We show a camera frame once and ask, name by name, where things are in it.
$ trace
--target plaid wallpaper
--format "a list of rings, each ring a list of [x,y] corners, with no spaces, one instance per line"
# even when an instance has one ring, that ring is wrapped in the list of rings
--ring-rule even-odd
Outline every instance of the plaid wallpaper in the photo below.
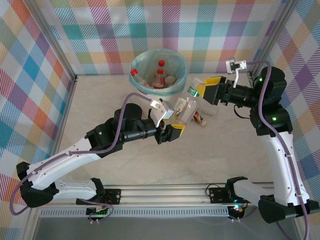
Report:
[[[261,51],[264,49],[264,47],[266,46],[266,43],[269,41],[269,38],[270,38],[270,35],[271,33],[273,32],[274,30],[274,27],[276,25],[276,22],[279,20],[279,18],[281,17],[281,14],[283,12],[283,10],[285,9],[285,6],[286,6],[286,3],[288,2],[289,0],[281,0],[281,3],[276,11],[276,13],[274,14],[273,16],[273,19],[267,29],[267,31],[264,33],[264,36],[263,36],[263,39],[259,45],[259,48],[258,50],[256,51],[255,53],[255,56],[253,58],[253,60],[257,60],[257,58],[259,57]]]
[[[298,2],[268,60],[286,75],[282,104],[290,113],[299,171],[320,201],[320,0]],[[310,218],[320,237],[320,213]]]
[[[37,0],[75,72],[87,75],[127,74],[137,55],[159,47],[181,53],[191,73],[226,72],[225,60],[230,57],[253,59],[266,35],[264,22],[272,20],[272,7],[281,2],[50,0],[54,9],[50,12],[45,1]],[[76,59],[64,45],[52,15],[59,19]]]
[[[24,220],[9,210],[16,165],[49,157],[71,84],[24,2],[0,0],[0,240],[17,239]]]

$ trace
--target green bottle label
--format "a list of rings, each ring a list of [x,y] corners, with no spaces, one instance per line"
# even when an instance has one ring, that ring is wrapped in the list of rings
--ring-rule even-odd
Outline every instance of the green bottle label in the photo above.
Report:
[[[193,87],[189,87],[188,89],[188,93],[190,93],[192,96],[194,97],[199,97],[199,93],[197,92],[197,90],[195,90]]]

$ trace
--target trash bin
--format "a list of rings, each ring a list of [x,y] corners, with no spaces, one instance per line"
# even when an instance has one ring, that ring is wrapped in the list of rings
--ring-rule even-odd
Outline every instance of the trash bin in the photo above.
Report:
[[[186,60],[180,53],[167,48],[145,51],[133,60],[130,71],[137,69],[139,75],[150,83],[155,79],[155,73],[159,68],[158,62],[160,60],[165,62],[163,70],[167,76],[174,76],[176,79],[172,86],[162,89],[144,86],[137,83],[131,75],[129,75],[129,81],[136,88],[137,92],[145,94],[148,98],[161,98],[174,104],[178,98],[178,94],[184,90],[188,76]],[[144,117],[147,117],[150,108],[149,104],[139,97],[136,97],[134,102],[142,108]]]

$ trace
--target bottle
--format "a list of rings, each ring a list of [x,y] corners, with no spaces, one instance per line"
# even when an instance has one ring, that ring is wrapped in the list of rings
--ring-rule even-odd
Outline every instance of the bottle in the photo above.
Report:
[[[198,78],[194,78],[187,92],[178,98],[174,105],[175,122],[181,125],[187,125],[196,113],[199,104],[199,93],[197,86],[204,84]]]
[[[141,84],[142,86],[146,86],[148,84],[148,82],[142,76],[140,76],[140,74],[138,74],[138,70],[137,69],[135,69],[135,68],[132,69],[130,73],[131,73],[132,78],[138,84]]]
[[[164,70],[159,68],[157,71],[156,71],[156,74],[154,75],[155,76],[155,82],[157,84],[162,84],[162,85],[165,85],[165,74],[164,74]]]

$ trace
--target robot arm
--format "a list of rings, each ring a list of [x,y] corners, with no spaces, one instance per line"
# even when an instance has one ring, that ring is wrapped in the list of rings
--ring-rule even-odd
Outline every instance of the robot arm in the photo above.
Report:
[[[161,144],[179,138],[184,129],[183,125],[171,124],[163,128],[163,119],[169,118],[173,113],[169,103],[153,100],[150,105],[153,108],[150,109],[147,119],[141,119],[142,110],[138,105],[134,103],[126,105],[119,137],[115,146],[108,152],[103,150],[108,149],[115,140],[121,109],[115,111],[113,118],[96,126],[77,143],[62,152],[38,163],[19,163],[16,168],[20,180],[30,175],[20,187],[21,196],[28,207],[39,207],[56,199],[74,198],[104,203],[106,195],[99,179],[74,182],[65,181],[61,177],[84,164],[122,150],[123,144],[130,141],[154,136],[157,143]]]
[[[245,64],[243,62],[235,62],[234,60],[229,60],[226,63],[229,72],[236,72],[237,74],[237,69],[243,69],[243,64]],[[287,82],[283,71],[275,67],[271,69],[270,80],[263,98],[263,116],[279,132],[289,148],[301,191],[300,195],[297,194],[291,166],[284,147],[274,132],[260,119],[258,103],[266,75],[267,68],[264,68],[261,76],[255,80],[253,88],[237,85],[235,81],[227,80],[225,77],[212,77],[206,79],[203,85],[199,85],[197,90],[200,96],[212,105],[218,105],[221,102],[226,106],[228,103],[233,103],[238,107],[250,108],[250,121],[269,154],[274,192],[269,192],[253,184],[246,177],[228,179],[226,189],[231,199],[235,199],[235,201],[245,199],[253,203],[259,208],[263,219],[267,223],[273,223],[285,218],[303,215],[298,197],[302,198],[308,214],[318,212],[319,204],[316,201],[310,200],[299,174],[293,149],[293,128],[290,116],[279,104]]]

